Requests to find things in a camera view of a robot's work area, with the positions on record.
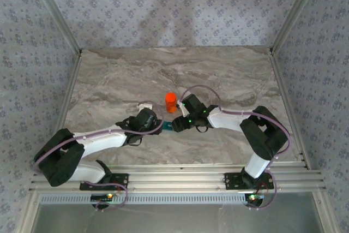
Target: patterned wallpaper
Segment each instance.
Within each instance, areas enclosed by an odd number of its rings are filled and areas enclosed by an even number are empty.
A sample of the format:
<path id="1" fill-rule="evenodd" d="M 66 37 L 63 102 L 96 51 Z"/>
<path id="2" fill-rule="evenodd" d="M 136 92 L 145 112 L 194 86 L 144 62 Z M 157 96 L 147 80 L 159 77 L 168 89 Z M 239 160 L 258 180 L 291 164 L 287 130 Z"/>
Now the patterned wallpaper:
<path id="1" fill-rule="evenodd" d="M 55 0 L 82 48 L 271 45 L 294 0 Z"/>
<path id="2" fill-rule="evenodd" d="M 1 0 L 0 18 L 0 232 L 13 232 L 76 56 L 42 0 Z"/>
<path id="3" fill-rule="evenodd" d="M 349 232 L 348 22 L 348 0 L 309 0 L 277 55 L 343 232 Z"/>

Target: marble table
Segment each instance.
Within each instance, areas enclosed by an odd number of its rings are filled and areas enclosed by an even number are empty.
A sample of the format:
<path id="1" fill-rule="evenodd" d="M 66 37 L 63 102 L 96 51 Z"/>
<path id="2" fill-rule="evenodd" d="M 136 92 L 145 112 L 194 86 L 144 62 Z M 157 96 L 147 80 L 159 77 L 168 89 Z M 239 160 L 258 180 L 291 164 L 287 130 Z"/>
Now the marble table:
<path id="1" fill-rule="evenodd" d="M 165 105 L 165 94 L 180 96 L 192 85 L 215 89 L 227 109 L 265 105 L 292 133 L 266 47 L 192 47 L 83 50 L 65 127 L 73 132 L 107 128 L 152 100 Z M 192 91 L 206 105 L 216 104 L 206 89 Z M 166 113 L 167 121 L 180 115 Z M 107 149 L 88 156 L 106 164 L 245 164 L 252 154 L 242 133 L 227 129 L 164 131 L 145 136 L 138 147 Z M 299 160 L 298 148 L 278 161 Z"/>

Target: floral wallpaper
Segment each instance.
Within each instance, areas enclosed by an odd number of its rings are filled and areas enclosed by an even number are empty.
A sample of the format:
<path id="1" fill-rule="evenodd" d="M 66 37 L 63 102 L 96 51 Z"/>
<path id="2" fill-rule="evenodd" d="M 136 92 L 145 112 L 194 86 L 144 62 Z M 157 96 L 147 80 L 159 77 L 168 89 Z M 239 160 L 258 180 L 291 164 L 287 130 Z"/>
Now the floral wallpaper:
<path id="1" fill-rule="evenodd" d="M 308 155 L 349 232 L 349 1 L 308 0 L 277 58 Z"/>
<path id="2" fill-rule="evenodd" d="M 294 0 L 55 0 L 81 48 L 270 46 Z"/>
<path id="3" fill-rule="evenodd" d="M 13 232 L 76 56 L 42 0 L 1 0 L 0 18 L 0 232 Z"/>

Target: orange bottle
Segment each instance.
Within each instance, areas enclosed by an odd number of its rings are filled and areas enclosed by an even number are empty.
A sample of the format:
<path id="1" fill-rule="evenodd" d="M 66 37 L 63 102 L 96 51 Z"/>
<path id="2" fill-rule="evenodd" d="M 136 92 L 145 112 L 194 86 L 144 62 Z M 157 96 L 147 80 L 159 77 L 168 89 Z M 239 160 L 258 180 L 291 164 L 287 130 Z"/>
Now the orange bottle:
<path id="1" fill-rule="evenodd" d="M 166 94 L 165 97 L 166 102 L 166 110 L 169 113 L 175 113 L 177 110 L 176 104 L 177 104 L 177 96 L 176 94 L 170 92 Z"/>

